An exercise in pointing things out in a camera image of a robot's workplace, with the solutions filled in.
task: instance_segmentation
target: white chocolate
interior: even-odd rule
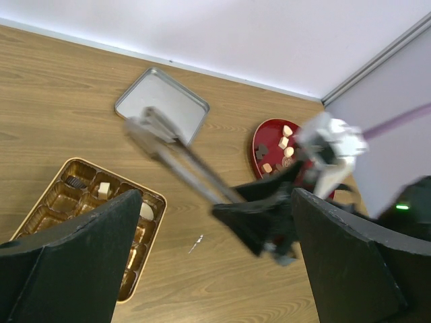
[[[154,220],[153,209],[147,203],[142,203],[139,215],[148,221]]]
[[[288,146],[288,143],[289,143],[289,139],[287,139],[286,137],[282,137],[280,139],[280,142],[278,143],[278,147],[282,149],[286,149],[286,147]]]
[[[291,156],[294,154],[294,152],[295,152],[295,150],[294,150],[294,148],[293,148],[293,147],[287,147],[287,148],[284,150],[284,155],[285,155],[286,157],[291,157]]]
[[[263,170],[265,173],[270,173],[270,172],[272,172],[272,167],[271,167],[271,165],[269,165],[269,164],[265,164],[265,165],[263,165],[263,166],[262,166],[262,170]]]
[[[292,133],[294,133],[289,126],[283,127],[283,136],[289,137]]]
[[[101,182],[98,190],[99,199],[107,200],[110,183]]]

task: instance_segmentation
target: metal tray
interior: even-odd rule
[[[79,189],[66,184],[69,176],[78,178],[87,187]],[[101,182],[109,182],[112,188],[108,193],[108,200],[127,190],[137,189],[143,202],[154,212],[153,221],[139,218],[118,296],[118,302],[123,303],[129,300],[136,290],[162,222],[166,199],[161,194],[84,159],[72,158],[65,162],[11,240],[35,234],[99,207],[106,202],[98,198]]]
[[[115,103],[123,118],[139,117],[155,106],[178,127],[189,145],[209,112],[209,104],[162,70],[151,67]]]

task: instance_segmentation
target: red plate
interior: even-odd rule
[[[284,151],[278,147],[280,139],[283,137],[283,126],[289,126],[293,131],[293,134],[289,136],[288,147],[293,147],[295,144],[295,132],[300,129],[297,124],[284,119],[269,119],[261,123],[253,135],[253,140],[250,148],[250,161],[251,167],[257,179],[263,177],[262,166],[265,164],[271,165],[273,171],[276,170],[277,164],[283,165]],[[264,144],[268,148],[268,154],[263,157],[261,161],[256,160],[255,152],[260,144]],[[291,164],[295,160],[295,153],[291,158],[288,158],[286,163]],[[306,169],[310,167],[311,162],[306,163]]]

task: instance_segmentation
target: gray wall panel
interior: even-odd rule
[[[327,106],[335,117],[363,130],[431,102],[431,29]],[[431,115],[373,139],[358,158],[354,178],[370,216],[400,188],[431,175]]]

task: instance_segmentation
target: white wall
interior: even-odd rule
[[[327,110],[364,131],[431,102],[431,28],[334,100]],[[402,186],[431,175],[431,114],[369,142],[354,177],[376,217]]]
[[[322,98],[430,0],[0,0],[0,17]]]

